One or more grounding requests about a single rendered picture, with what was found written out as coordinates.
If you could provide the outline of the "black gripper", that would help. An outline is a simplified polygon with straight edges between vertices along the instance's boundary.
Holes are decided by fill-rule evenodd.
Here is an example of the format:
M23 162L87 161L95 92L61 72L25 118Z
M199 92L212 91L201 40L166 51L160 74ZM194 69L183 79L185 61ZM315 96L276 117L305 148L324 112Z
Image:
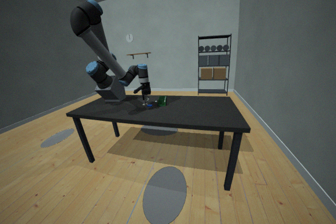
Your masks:
M142 90L142 97L143 97L143 102L146 105L146 101L150 99L147 95L151 94L151 88L150 88L150 82L148 83L140 83L144 86Z

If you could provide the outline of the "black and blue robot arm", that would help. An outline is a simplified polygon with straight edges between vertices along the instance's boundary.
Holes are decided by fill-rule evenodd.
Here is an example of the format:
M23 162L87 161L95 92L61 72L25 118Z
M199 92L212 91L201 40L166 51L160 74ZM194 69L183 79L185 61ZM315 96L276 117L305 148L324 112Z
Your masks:
M77 37L81 37L97 54L97 62L91 62L86 67L88 75L97 83L100 89L112 84L113 79L106 72L110 69L119 79L120 84L127 87L138 75L140 83L149 81L146 64L130 66L125 72L118 64L115 55L109 52L104 34L101 15L103 10L94 0L88 0L75 7L70 15L70 24Z

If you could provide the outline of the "green three-compartment bin tray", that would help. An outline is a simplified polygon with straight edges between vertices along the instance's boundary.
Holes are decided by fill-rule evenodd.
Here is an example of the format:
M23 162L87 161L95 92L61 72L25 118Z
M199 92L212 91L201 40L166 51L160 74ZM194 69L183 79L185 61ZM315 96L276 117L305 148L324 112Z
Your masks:
M159 97L158 106L166 106L166 96Z

